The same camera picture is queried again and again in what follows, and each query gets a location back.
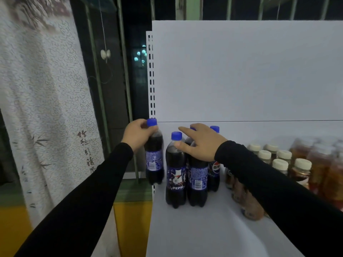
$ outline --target person's right arm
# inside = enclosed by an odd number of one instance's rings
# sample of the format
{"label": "person's right arm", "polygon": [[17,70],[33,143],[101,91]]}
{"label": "person's right arm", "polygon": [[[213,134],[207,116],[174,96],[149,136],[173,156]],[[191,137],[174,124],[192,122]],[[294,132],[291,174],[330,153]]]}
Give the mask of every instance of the person's right arm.
{"label": "person's right arm", "polygon": [[179,129],[197,147],[175,146],[202,160],[217,160],[229,168],[262,205],[271,219],[305,256],[340,253],[343,213],[261,161],[245,146],[228,141],[206,125]]}

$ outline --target yellow panel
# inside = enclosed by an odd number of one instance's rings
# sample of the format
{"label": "yellow panel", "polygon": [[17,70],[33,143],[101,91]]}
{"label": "yellow panel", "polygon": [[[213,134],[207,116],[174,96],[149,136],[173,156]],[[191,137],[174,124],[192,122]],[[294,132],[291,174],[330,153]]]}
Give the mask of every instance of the yellow panel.
{"label": "yellow panel", "polygon": [[145,257],[152,201],[114,203],[121,257]]}
{"label": "yellow panel", "polygon": [[31,231],[25,206],[0,207],[0,256],[12,257]]}

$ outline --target blue bottle cap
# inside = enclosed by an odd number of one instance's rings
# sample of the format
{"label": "blue bottle cap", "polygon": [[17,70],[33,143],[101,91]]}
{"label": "blue bottle cap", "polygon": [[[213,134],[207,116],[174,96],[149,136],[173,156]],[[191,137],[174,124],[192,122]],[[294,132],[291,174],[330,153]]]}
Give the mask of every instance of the blue bottle cap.
{"label": "blue bottle cap", "polygon": [[172,132],[171,133],[172,140],[182,140],[182,132]]}
{"label": "blue bottle cap", "polygon": [[155,125],[157,125],[157,119],[156,118],[149,118],[146,121],[146,124],[148,125],[148,127],[155,126]]}
{"label": "blue bottle cap", "polygon": [[212,125],[212,126],[210,126],[210,128],[211,128],[212,130],[214,130],[216,133],[219,133],[219,126]]}

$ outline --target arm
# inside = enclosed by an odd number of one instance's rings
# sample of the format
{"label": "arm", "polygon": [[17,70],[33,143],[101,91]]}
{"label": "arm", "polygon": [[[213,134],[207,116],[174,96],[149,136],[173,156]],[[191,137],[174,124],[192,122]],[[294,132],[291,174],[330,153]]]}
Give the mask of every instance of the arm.
{"label": "arm", "polygon": [[15,257],[91,256],[132,156],[129,145],[117,145],[109,158],[40,222]]}
{"label": "arm", "polygon": [[215,159],[248,188],[303,255],[341,251],[341,211],[264,163],[243,145],[224,142]]}

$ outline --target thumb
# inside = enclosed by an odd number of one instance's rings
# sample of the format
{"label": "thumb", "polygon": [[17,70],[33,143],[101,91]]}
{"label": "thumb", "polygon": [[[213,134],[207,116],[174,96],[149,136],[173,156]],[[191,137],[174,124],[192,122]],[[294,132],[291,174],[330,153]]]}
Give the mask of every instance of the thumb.
{"label": "thumb", "polygon": [[158,126],[154,125],[154,126],[150,126],[145,131],[148,133],[148,136],[151,136],[152,134],[156,133],[157,130],[158,130]]}
{"label": "thumb", "polygon": [[183,151],[189,155],[192,155],[194,153],[195,147],[191,147],[188,144],[184,142],[175,142],[174,143],[175,148],[177,148],[180,151]]}

